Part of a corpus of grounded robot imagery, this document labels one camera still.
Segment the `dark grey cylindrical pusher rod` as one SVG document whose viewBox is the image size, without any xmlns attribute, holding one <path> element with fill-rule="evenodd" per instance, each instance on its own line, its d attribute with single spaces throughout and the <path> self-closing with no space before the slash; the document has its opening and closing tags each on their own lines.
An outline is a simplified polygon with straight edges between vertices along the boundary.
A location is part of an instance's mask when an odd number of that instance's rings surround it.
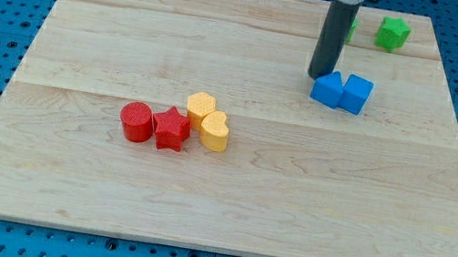
<svg viewBox="0 0 458 257">
<path fill-rule="evenodd" d="M 310 60 L 308 75 L 312 79 L 333 72 L 359 9 L 358 4 L 332 0 Z"/>
</svg>

